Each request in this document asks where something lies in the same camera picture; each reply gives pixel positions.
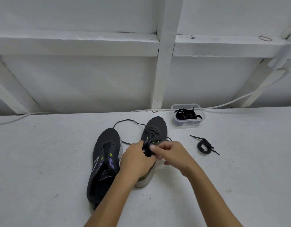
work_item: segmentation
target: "forearm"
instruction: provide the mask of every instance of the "forearm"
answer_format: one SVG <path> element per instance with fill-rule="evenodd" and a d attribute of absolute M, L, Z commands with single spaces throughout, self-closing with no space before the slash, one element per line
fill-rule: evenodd
<path fill-rule="evenodd" d="M 98 205 L 85 227 L 114 227 L 117 226 L 122 209 L 134 187 L 135 180 L 129 174 L 119 172 L 105 197 Z"/>
<path fill-rule="evenodd" d="M 186 176 L 208 227 L 242 226 L 197 163 L 187 170 Z"/>

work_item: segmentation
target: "shoe tongue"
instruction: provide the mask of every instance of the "shoe tongue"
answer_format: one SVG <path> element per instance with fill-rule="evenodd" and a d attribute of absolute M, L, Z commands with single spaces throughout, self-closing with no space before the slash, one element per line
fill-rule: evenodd
<path fill-rule="evenodd" d="M 102 170 L 99 172 L 98 181 L 102 181 L 106 178 L 111 178 L 114 176 L 114 173 L 108 167 L 103 167 Z"/>

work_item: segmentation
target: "left hand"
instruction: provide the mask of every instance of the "left hand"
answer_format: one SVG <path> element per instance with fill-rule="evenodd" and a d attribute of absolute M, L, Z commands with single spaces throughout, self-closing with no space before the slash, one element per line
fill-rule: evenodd
<path fill-rule="evenodd" d="M 143 141 L 132 143 L 122 154 L 120 161 L 120 172 L 125 172 L 136 181 L 144 176 L 156 161 L 156 157 L 153 155 L 145 156 L 142 147 Z"/>

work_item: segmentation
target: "right hand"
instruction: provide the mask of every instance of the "right hand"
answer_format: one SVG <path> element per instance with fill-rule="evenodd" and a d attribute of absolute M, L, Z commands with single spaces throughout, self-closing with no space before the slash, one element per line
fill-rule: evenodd
<path fill-rule="evenodd" d="M 189 168 L 197 164 L 180 142 L 164 141 L 157 146 L 151 145 L 150 149 L 159 159 L 166 160 L 165 165 L 179 169 L 183 176 L 187 176 Z"/>

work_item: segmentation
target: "black sneaker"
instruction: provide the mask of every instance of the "black sneaker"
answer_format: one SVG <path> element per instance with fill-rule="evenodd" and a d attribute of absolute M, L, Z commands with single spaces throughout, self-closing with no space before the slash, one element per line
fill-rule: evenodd
<path fill-rule="evenodd" d="M 159 141 L 166 140 L 168 137 L 168 129 L 166 127 L 166 122 L 160 116 L 150 119 L 150 121 L 145 126 L 141 140 L 143 140 L 143 153 L 145 156 L 150 157 L 154 153 L 150 150 L 150 145 L 158 143 Z M 145 187 L 152 179 L 154 175 L 154 165 L 150 170 L 142 177 L 140 177 L 135 184 L 135 187 L 142 188 Z"/>
<path fill-rule="evenodd" d="M 109 128 L 98 137 L 93 150 L 93 167 L 87 187 L 87 198 L 93 209 L 99 205 L 119 172 L 122 143 L 118 132 Z"/>

